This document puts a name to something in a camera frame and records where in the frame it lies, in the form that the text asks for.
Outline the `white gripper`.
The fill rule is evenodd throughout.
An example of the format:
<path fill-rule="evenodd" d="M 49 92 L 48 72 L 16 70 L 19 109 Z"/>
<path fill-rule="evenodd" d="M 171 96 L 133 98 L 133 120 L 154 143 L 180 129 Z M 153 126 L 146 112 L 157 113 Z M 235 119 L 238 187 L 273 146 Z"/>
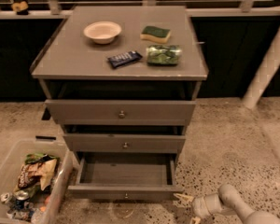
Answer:
<path fill-rule="evenodd" d="M 174 193 L 174 196 L 180 200 L 184 200 L 185 202 L 192 203 L 192 211 L 196 217 L 192 217 L 189 224 L 200 224 L 201 218 L 207 218 L 214 214 L 220 214 L 223 211 L 222 202 L 216 193 L 196 197 L 195 199 L 193 196 L 181 193 Z"/>

